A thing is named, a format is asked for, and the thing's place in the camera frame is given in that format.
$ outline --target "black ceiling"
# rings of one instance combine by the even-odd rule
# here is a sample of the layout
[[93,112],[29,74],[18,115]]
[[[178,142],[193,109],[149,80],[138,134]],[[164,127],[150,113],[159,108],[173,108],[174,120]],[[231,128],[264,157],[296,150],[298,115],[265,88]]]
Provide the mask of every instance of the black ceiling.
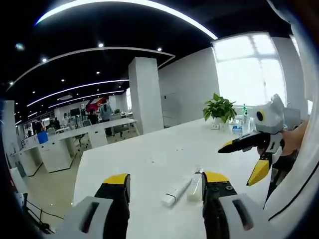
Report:
[[[156,0],[192,17],[217,37],[247,31],[270,32],[288,36],[290,27],[268,6],[266,0]],[[29,112],[56,104],[59,95],[30,107],[27,104],[46,95],[70,87],[107,80],[127,79],[127,66],[135,56],[157,58],[158,65],[169,57],[155,53],[128,50],[104,50],[79,53],[48,62],[22,77],[7,92],[10,81],[48,59],[75,50],[104,46],[158,47],[180,59],[210,46],[211,38],[189,23],[163,11],[131,3],[100,2],[73,7],[38,25],[36,21],[47,11],[67,1],[11,1],[2,22],[3,45],[1,91],[6,99],[15,100],[16,121],[26,120]],[[25,46],[15,49],[16,43]],[[90,86],[70,93],[86,96],[126,89],[129,84],[108,83]]]

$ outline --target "white cabinet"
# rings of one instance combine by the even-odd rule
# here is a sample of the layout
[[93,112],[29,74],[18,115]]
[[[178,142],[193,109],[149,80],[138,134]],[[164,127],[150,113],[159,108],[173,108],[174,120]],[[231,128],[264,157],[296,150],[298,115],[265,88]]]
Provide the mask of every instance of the white cabinet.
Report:
[[71,166],[72,158],[68,152],[67,145],[62,140],[49,141],[40,145],[39,152],[49,173],[68,169]]

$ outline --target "green plant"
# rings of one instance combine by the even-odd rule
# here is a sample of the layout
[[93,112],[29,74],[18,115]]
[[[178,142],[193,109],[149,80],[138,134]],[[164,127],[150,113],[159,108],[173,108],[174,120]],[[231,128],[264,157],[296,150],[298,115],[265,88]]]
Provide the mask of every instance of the green plant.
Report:
[[229,102],[228,99],[214,93],[211,100],[205,103],[206,108],[203,109],[205,121],[208,120],[210,116],[212,118],[221,118],[221,120],[226,123],[227,119],[234,119],[237,113],[233,108],[234,102]]

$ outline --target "white desk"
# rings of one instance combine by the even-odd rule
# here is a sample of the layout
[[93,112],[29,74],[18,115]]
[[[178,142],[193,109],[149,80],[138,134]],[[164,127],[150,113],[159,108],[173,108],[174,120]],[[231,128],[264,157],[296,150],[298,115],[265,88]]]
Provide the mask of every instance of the white desk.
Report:
[[76,178],[74,204],[94,196],[107,177],[128,172],[128,239],[205,239],[202,202],[190,204],[184,194],[168,209],[160,201],[174,183],[182,176],[191,176],[195,166],[201,165],[205,170],[227,176],[237,193],[247,193],[262,207],[270,174],[257,184],[246,186],[259,159],[257,150],[217,153],[234,138],[231,133],[211,130],[210,123],[200,119],[85,151]]
[[128,123],[135,124],[135,122],[136,120],[134,119],[117,119],[50,136],[47,143],[38,146],[46,170],[48,172],[56,172],[71,167],[76,154],[73,137],[87,133],[89,134],[92,148],[96,148],[108,143],[104,131],[105,128]]

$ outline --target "bright window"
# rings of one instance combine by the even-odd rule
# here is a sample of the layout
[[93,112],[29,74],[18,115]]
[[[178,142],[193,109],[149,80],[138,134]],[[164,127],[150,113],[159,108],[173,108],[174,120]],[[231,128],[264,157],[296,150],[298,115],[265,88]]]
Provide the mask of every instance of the bright window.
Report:
[[266,33],[213,42],[220,95],[235,105],[262,105],[278,94],[287,105],[279,56]]
[[126,90],[126,102],[128,104],[128,110],[130,111],[132,108],[132,101],[131,101],[131,90],[127,88]]

